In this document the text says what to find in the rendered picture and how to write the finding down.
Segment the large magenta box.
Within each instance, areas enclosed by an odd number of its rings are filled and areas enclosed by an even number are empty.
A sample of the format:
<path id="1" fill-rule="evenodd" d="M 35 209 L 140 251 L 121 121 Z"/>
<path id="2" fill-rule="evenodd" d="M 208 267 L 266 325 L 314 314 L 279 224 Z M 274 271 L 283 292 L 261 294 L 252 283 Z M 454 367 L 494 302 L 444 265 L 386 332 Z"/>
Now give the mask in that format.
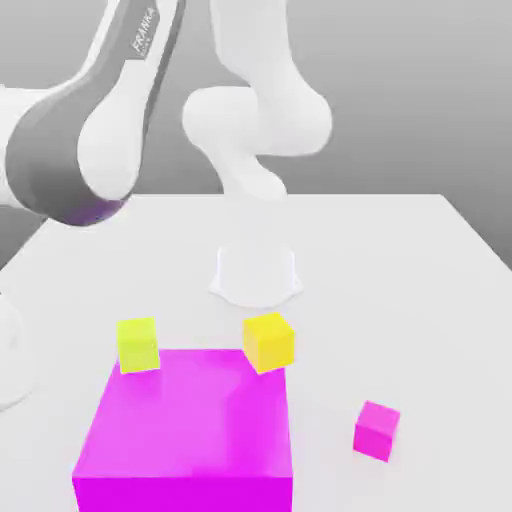
<path id="1" fill-rule="evenodd" d="M 79 512 L 292 512 L 286 374 L 238 349 L 113 366 L 72 473 Z"/>

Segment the small magenta cube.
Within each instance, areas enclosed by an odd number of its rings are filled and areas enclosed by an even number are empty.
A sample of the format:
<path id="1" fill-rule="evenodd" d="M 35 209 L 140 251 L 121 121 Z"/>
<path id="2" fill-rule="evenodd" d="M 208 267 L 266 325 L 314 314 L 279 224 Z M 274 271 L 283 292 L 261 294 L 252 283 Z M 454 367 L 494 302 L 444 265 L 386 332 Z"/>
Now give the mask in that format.
<path id="1" fill-rule="evenodd" d="M 355 423 L 353 450 L 388 463 L 401 413 L 366 400 Z"/>

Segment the small lime cube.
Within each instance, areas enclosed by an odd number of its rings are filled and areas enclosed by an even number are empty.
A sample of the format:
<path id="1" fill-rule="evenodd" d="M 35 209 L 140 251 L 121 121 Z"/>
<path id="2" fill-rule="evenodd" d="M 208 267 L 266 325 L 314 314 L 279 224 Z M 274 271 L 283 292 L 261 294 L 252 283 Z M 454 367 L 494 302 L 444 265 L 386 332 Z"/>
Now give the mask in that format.
<path id="1" fill-rule="evenodd" d="M 160 368 L 154 317 L 120 320 L 116 324 L 118 360 L 122 374 Z"/>

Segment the small yellow cube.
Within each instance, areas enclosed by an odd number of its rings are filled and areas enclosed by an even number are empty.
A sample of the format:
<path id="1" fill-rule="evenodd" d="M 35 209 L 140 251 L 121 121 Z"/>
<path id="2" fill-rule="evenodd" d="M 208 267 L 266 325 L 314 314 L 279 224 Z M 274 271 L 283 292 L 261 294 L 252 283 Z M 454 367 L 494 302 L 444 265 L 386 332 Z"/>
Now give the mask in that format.
<path id="1" fill-rule="evenodd" d="M 243 320 L 243 351 L 258 374 L 292 364 L 295 331 L 279 312 Z"/>

